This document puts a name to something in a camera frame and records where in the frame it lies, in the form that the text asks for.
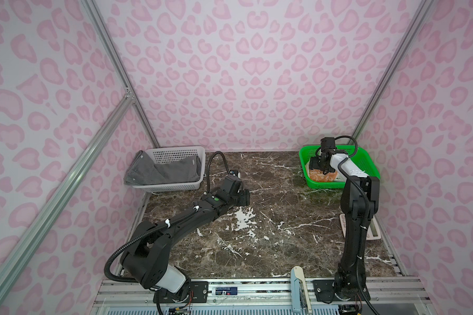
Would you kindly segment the orange patterned towel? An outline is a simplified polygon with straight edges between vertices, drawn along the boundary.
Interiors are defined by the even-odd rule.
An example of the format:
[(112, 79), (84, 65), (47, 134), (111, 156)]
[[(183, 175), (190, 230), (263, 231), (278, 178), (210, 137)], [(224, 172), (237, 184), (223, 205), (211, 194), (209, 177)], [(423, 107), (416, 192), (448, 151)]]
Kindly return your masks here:
[(307, 177), (314, 182), (335, 182), (338, 177), (337, 171), (326, 173), (319, 165), (319, 159), (317, 157), (311, 157), (305, 167)]

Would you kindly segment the grey towel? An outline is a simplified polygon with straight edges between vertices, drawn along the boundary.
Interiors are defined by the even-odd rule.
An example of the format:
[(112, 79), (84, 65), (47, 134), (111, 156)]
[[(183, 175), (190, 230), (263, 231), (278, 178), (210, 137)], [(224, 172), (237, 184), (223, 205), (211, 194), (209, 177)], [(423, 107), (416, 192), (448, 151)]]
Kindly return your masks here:
[(139, 151), (126, 171), (124, 184), (128, 186), (166, 185), (196, 182), (201, 176), (201, 160), (189, 156), (180, 161), (155, 164), (144, 151)]

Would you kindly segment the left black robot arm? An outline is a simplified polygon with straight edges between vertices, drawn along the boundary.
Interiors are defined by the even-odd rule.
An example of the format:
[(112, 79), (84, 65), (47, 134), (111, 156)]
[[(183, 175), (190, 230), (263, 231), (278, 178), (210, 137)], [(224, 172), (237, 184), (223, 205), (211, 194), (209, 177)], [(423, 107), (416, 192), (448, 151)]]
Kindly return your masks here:
[(183, 302), (191, 294), (191, 280), (169, 263), (174, 245), (230, 209), (249, 204), (250, 191), (243, 188), (243, 181), (228, 175), (219, 188), (204, 194), (182, 213), (159, 223), (140, 223), (131, 240), (108, 259), (105, 276), (115, 282), (138, 283)]

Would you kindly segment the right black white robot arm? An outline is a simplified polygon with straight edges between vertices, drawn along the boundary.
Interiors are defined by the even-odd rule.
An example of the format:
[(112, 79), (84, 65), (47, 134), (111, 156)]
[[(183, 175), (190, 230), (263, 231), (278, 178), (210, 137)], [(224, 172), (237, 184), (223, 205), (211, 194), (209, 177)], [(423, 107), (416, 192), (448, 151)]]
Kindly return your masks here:
[(362, 298), (368, 302), (366, 288), (365, 248), (367, 233), (374, 215), (378, 212), (380, 179), (365, 173), (353, 161), (358, 144), (354, 141), (352, 153), (339, 149), (338, 139), (353, 140), (351, 136), (325, 137), (315, 152), (311, 164), (323, 174), (337, 171), (345, 178), (340, 208), (346, 220), (346, 235), (342, 258), (332, 285), (320, 287), (317, 300), (332, 303), (334, 300), (350, 301)]

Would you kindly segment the green plastic basket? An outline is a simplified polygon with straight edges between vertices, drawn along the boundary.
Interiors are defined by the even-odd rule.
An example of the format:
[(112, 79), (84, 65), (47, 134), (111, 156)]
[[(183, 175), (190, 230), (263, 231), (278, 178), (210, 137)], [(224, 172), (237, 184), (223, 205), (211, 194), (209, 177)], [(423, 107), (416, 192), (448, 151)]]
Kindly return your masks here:
[[(309, 145), (309, 146), (304, 146), (303, 148), (300, 149), (298, 152), (300, 163), (302, 165), (302, 170), (304, 177), (306, 179), (307, 185), (314, 190), (319, 190), (319, 189), (343, 189), (345, 182), (315, 182), (310, 179), (310, 176), (308, 175), (308, 164), (310, 162), (310, 158), (315, 157), (315, 152), (316, 150), (320, 147), (320, 145)], [(357, 150), (357, 153), (354, 157), (351, 158), (354, 164), (358, 166), (362, 171), (364, 171), (366, 174), (369, 176), (373, 177), (378, 177), (379, 179), (381, 178), (381, 175), (373, 163), (373, 160), (371, 159), (370, 155), (368, 152), (363, 149), (359, 148)]]

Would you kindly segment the pink white calculator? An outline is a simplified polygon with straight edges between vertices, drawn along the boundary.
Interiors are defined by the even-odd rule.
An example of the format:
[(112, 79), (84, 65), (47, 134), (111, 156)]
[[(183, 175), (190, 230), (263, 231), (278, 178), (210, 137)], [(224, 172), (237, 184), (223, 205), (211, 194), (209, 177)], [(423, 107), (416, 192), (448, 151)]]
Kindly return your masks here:
[[(346, 237), (347, 226), (346, 226), (345, 215), (340, 214), (339, 219), (340, 219), (340, 224), (342, 227), (343, 236)], [(382, 239), (382, 233), (381, 233), (380, 227), (378, 225), (376, 217), (373, 217), (367, 231), (367, 241), (374, 241), (374, 240), (381, 240), (381, 239)]]

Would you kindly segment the blue label sticker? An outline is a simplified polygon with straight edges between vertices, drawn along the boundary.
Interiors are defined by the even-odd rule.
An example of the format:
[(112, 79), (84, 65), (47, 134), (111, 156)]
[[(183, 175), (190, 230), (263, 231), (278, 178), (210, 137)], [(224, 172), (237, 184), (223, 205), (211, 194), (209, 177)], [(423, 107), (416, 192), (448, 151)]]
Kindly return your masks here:
[(238, 295), (238, 287), (216, 287), (213, 294), (217, 296)]

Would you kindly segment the white plastic basket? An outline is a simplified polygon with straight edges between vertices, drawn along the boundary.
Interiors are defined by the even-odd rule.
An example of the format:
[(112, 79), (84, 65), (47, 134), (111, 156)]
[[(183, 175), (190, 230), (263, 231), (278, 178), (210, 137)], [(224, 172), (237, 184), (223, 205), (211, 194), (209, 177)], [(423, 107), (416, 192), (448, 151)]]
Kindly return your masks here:
[(201, 146), (186, 146), (186, 147), (173, 147), (173, 148), (154, 148), (143, 150), (152, 159), (155, 164), (166, 164), (174, 161), (180, 161), (189, 156), (198, 156), (201, 160), (201, 176), (196, 182), (183, 182), (177, 184), (166, 184), (166, 185), (148, 185), (148, 186), (132, 186), (137, 189), (145, 190), (149, 193), (157, 192), (173, 192), (173, 191), (184, 191), (184, 190), (197, 190), (199, 189), (201, 182), (204, 178), (206, 152)]

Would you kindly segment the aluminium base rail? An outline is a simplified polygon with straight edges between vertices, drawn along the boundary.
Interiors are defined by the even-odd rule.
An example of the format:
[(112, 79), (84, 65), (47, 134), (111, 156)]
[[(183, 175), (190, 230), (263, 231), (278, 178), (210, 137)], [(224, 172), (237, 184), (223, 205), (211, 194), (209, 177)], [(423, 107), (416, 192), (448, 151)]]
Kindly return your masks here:
[[(291, 314), (289, 278), (209, 279), (205, 303), (194, 303), (190, 314)], [(380, 314), (435, 314), (419, 278), (370, 277), (371, 304)], [(238, 287), (238, 295), (214, 295), (216, 287)], [(91, 314), (156, 314), (152, 291), (133, 283), (105, 280)]]

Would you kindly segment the right corner aluminium post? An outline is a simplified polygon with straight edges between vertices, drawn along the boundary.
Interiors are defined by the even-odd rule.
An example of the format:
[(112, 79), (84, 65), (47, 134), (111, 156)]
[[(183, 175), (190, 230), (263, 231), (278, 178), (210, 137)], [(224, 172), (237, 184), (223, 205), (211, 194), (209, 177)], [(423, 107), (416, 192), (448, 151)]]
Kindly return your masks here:
[(406, 57), (408, 50), (414, 44), (415, 39), (422, 30), (424, 24), (428, 21), (429, 16), (433, 13), (436, 8), (437, 1), (434, 0), (422, 0), (419, 3), (415, 14), (413, 15), (411, 22), (407, 26), (405, 33), (403, 34), (400, 42), (398, 43), (392, 57), (383, 71), (380, 81), (378, 82), (374, 93), (369, 99), (365, 110), (363, 111), (359, 121), (357, 122), (356, 128), (352, 133), (352, 138), (359, 142), (360, 136), (363, 134), (363, 130), (366, 124), (369, 122), (373, 112), (378, 106), (385, 90), (389, 86), (398, 71), (403, 59)]

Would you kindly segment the corner aluminium post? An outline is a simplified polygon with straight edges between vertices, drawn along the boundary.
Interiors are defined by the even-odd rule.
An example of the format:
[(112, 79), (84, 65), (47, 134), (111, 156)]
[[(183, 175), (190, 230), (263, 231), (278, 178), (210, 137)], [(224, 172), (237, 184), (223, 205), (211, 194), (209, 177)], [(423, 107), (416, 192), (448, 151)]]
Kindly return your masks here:
[(160, 148), (161, 146), (159, 144), (159, 141), (156, 138), (156, 135), (147, 118), (142, 103), (139, 100), (135, 88), (133, 87), (133, 84), (130, 80), (130, 76), (127, 73), (127, 70), (125, 69), (122, 58), (120, 57), (120, 54), (112, 40), (110, 31), (106, 26), (105, 20), (102, 17), (97, 2), (93, 0), (82, 0), (81, 4), (84, 7), (93, 27), (95, 28), (95, 32), (98, 38), (101, 40), (101, 43), (107, 55), (109, 56), (110, 63), (112, 64), (119, 80), (121, 81), (122, 86), (126, 90), (127, 95), (129, 95), (131, 98), (132, 105), (137, 115), (139, 116), (139, 121), (145, 129), (148, 139), (150, 140), (154, 148)]
[(363, 111), (359, 121), (357, 122), (356, 128), (352, 133), (352, 138), (359, 142), (360, 136), (363, 134), (363, 130), (366, 124), (369, 122), (373, 112), (378, 106), (385, 90), (389, 86), (398, 71), (403, 59), (406, 57), (408, 50), (414, 44), (415, 39), (422, 30), (424, 24), (428, 21), (429, 16), (433, 13), (436, 8), (437, 1), (434, 0), (422, 0), (419, 3), (415, 14), (413, 15), (411, 22), (407, 26), (405, 33), (403, 34), (400, 42), (398, 43), (392, 57), (383, 71), (380, 81), (378, 82), (374, 93), (369, 99), (365, 110)]

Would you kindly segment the left corner aluminium post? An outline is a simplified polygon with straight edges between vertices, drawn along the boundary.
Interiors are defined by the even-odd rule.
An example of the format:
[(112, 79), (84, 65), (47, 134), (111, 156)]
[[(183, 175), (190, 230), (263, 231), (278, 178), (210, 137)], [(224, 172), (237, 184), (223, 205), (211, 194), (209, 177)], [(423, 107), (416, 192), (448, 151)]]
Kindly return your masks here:
[(95, 28), (95, 32), (98, 38), (101, 40), (101, 43), (107, 55), (109, 56), (110, 63), (112, 64), (119, 80), (121, 81), (122, 86), (126, 90), (127, 95), (129, 95), (131, 98), (132, 105), (137, 115), (139, 116), (139, 121), (145, 129), (148, 139), (150, 140), (154, 148), (160, 148), (161, 146), (159, 144), (159, 141), (156, 138), (156, 135), (147, 118), (142, 103), (139, 100), (135, 88), (133, 87), (133, 84), (130, 80), (130, 76), (127, 73), (127, 70), (125, 69), (122, 58), (120, 57), (120, 54), (112, 40), (110, 31), (106, 26), (105, 20), (102, 17), (97, 2), (93, 0), (82, 0), (81, 4), (84, 7), (93, 27)]

